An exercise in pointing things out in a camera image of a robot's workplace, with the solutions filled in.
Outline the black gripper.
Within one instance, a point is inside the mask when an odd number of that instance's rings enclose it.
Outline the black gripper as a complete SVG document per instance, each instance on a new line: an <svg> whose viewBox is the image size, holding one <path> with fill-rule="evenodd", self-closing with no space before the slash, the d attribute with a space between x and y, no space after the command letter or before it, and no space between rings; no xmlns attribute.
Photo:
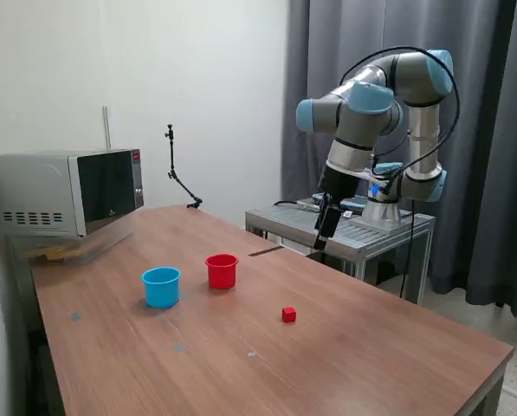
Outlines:
<svg viewBox="0 0 517 416"><path fill-rule="evenodd" d="M313 195L319 213L314 226L317 231L313 244L315 250L324 250L327 241L333 237L342 215L339 204L342 200L355 196L359 182L359 178L330 166L324 168L319 182L322 193Z"/></svg>

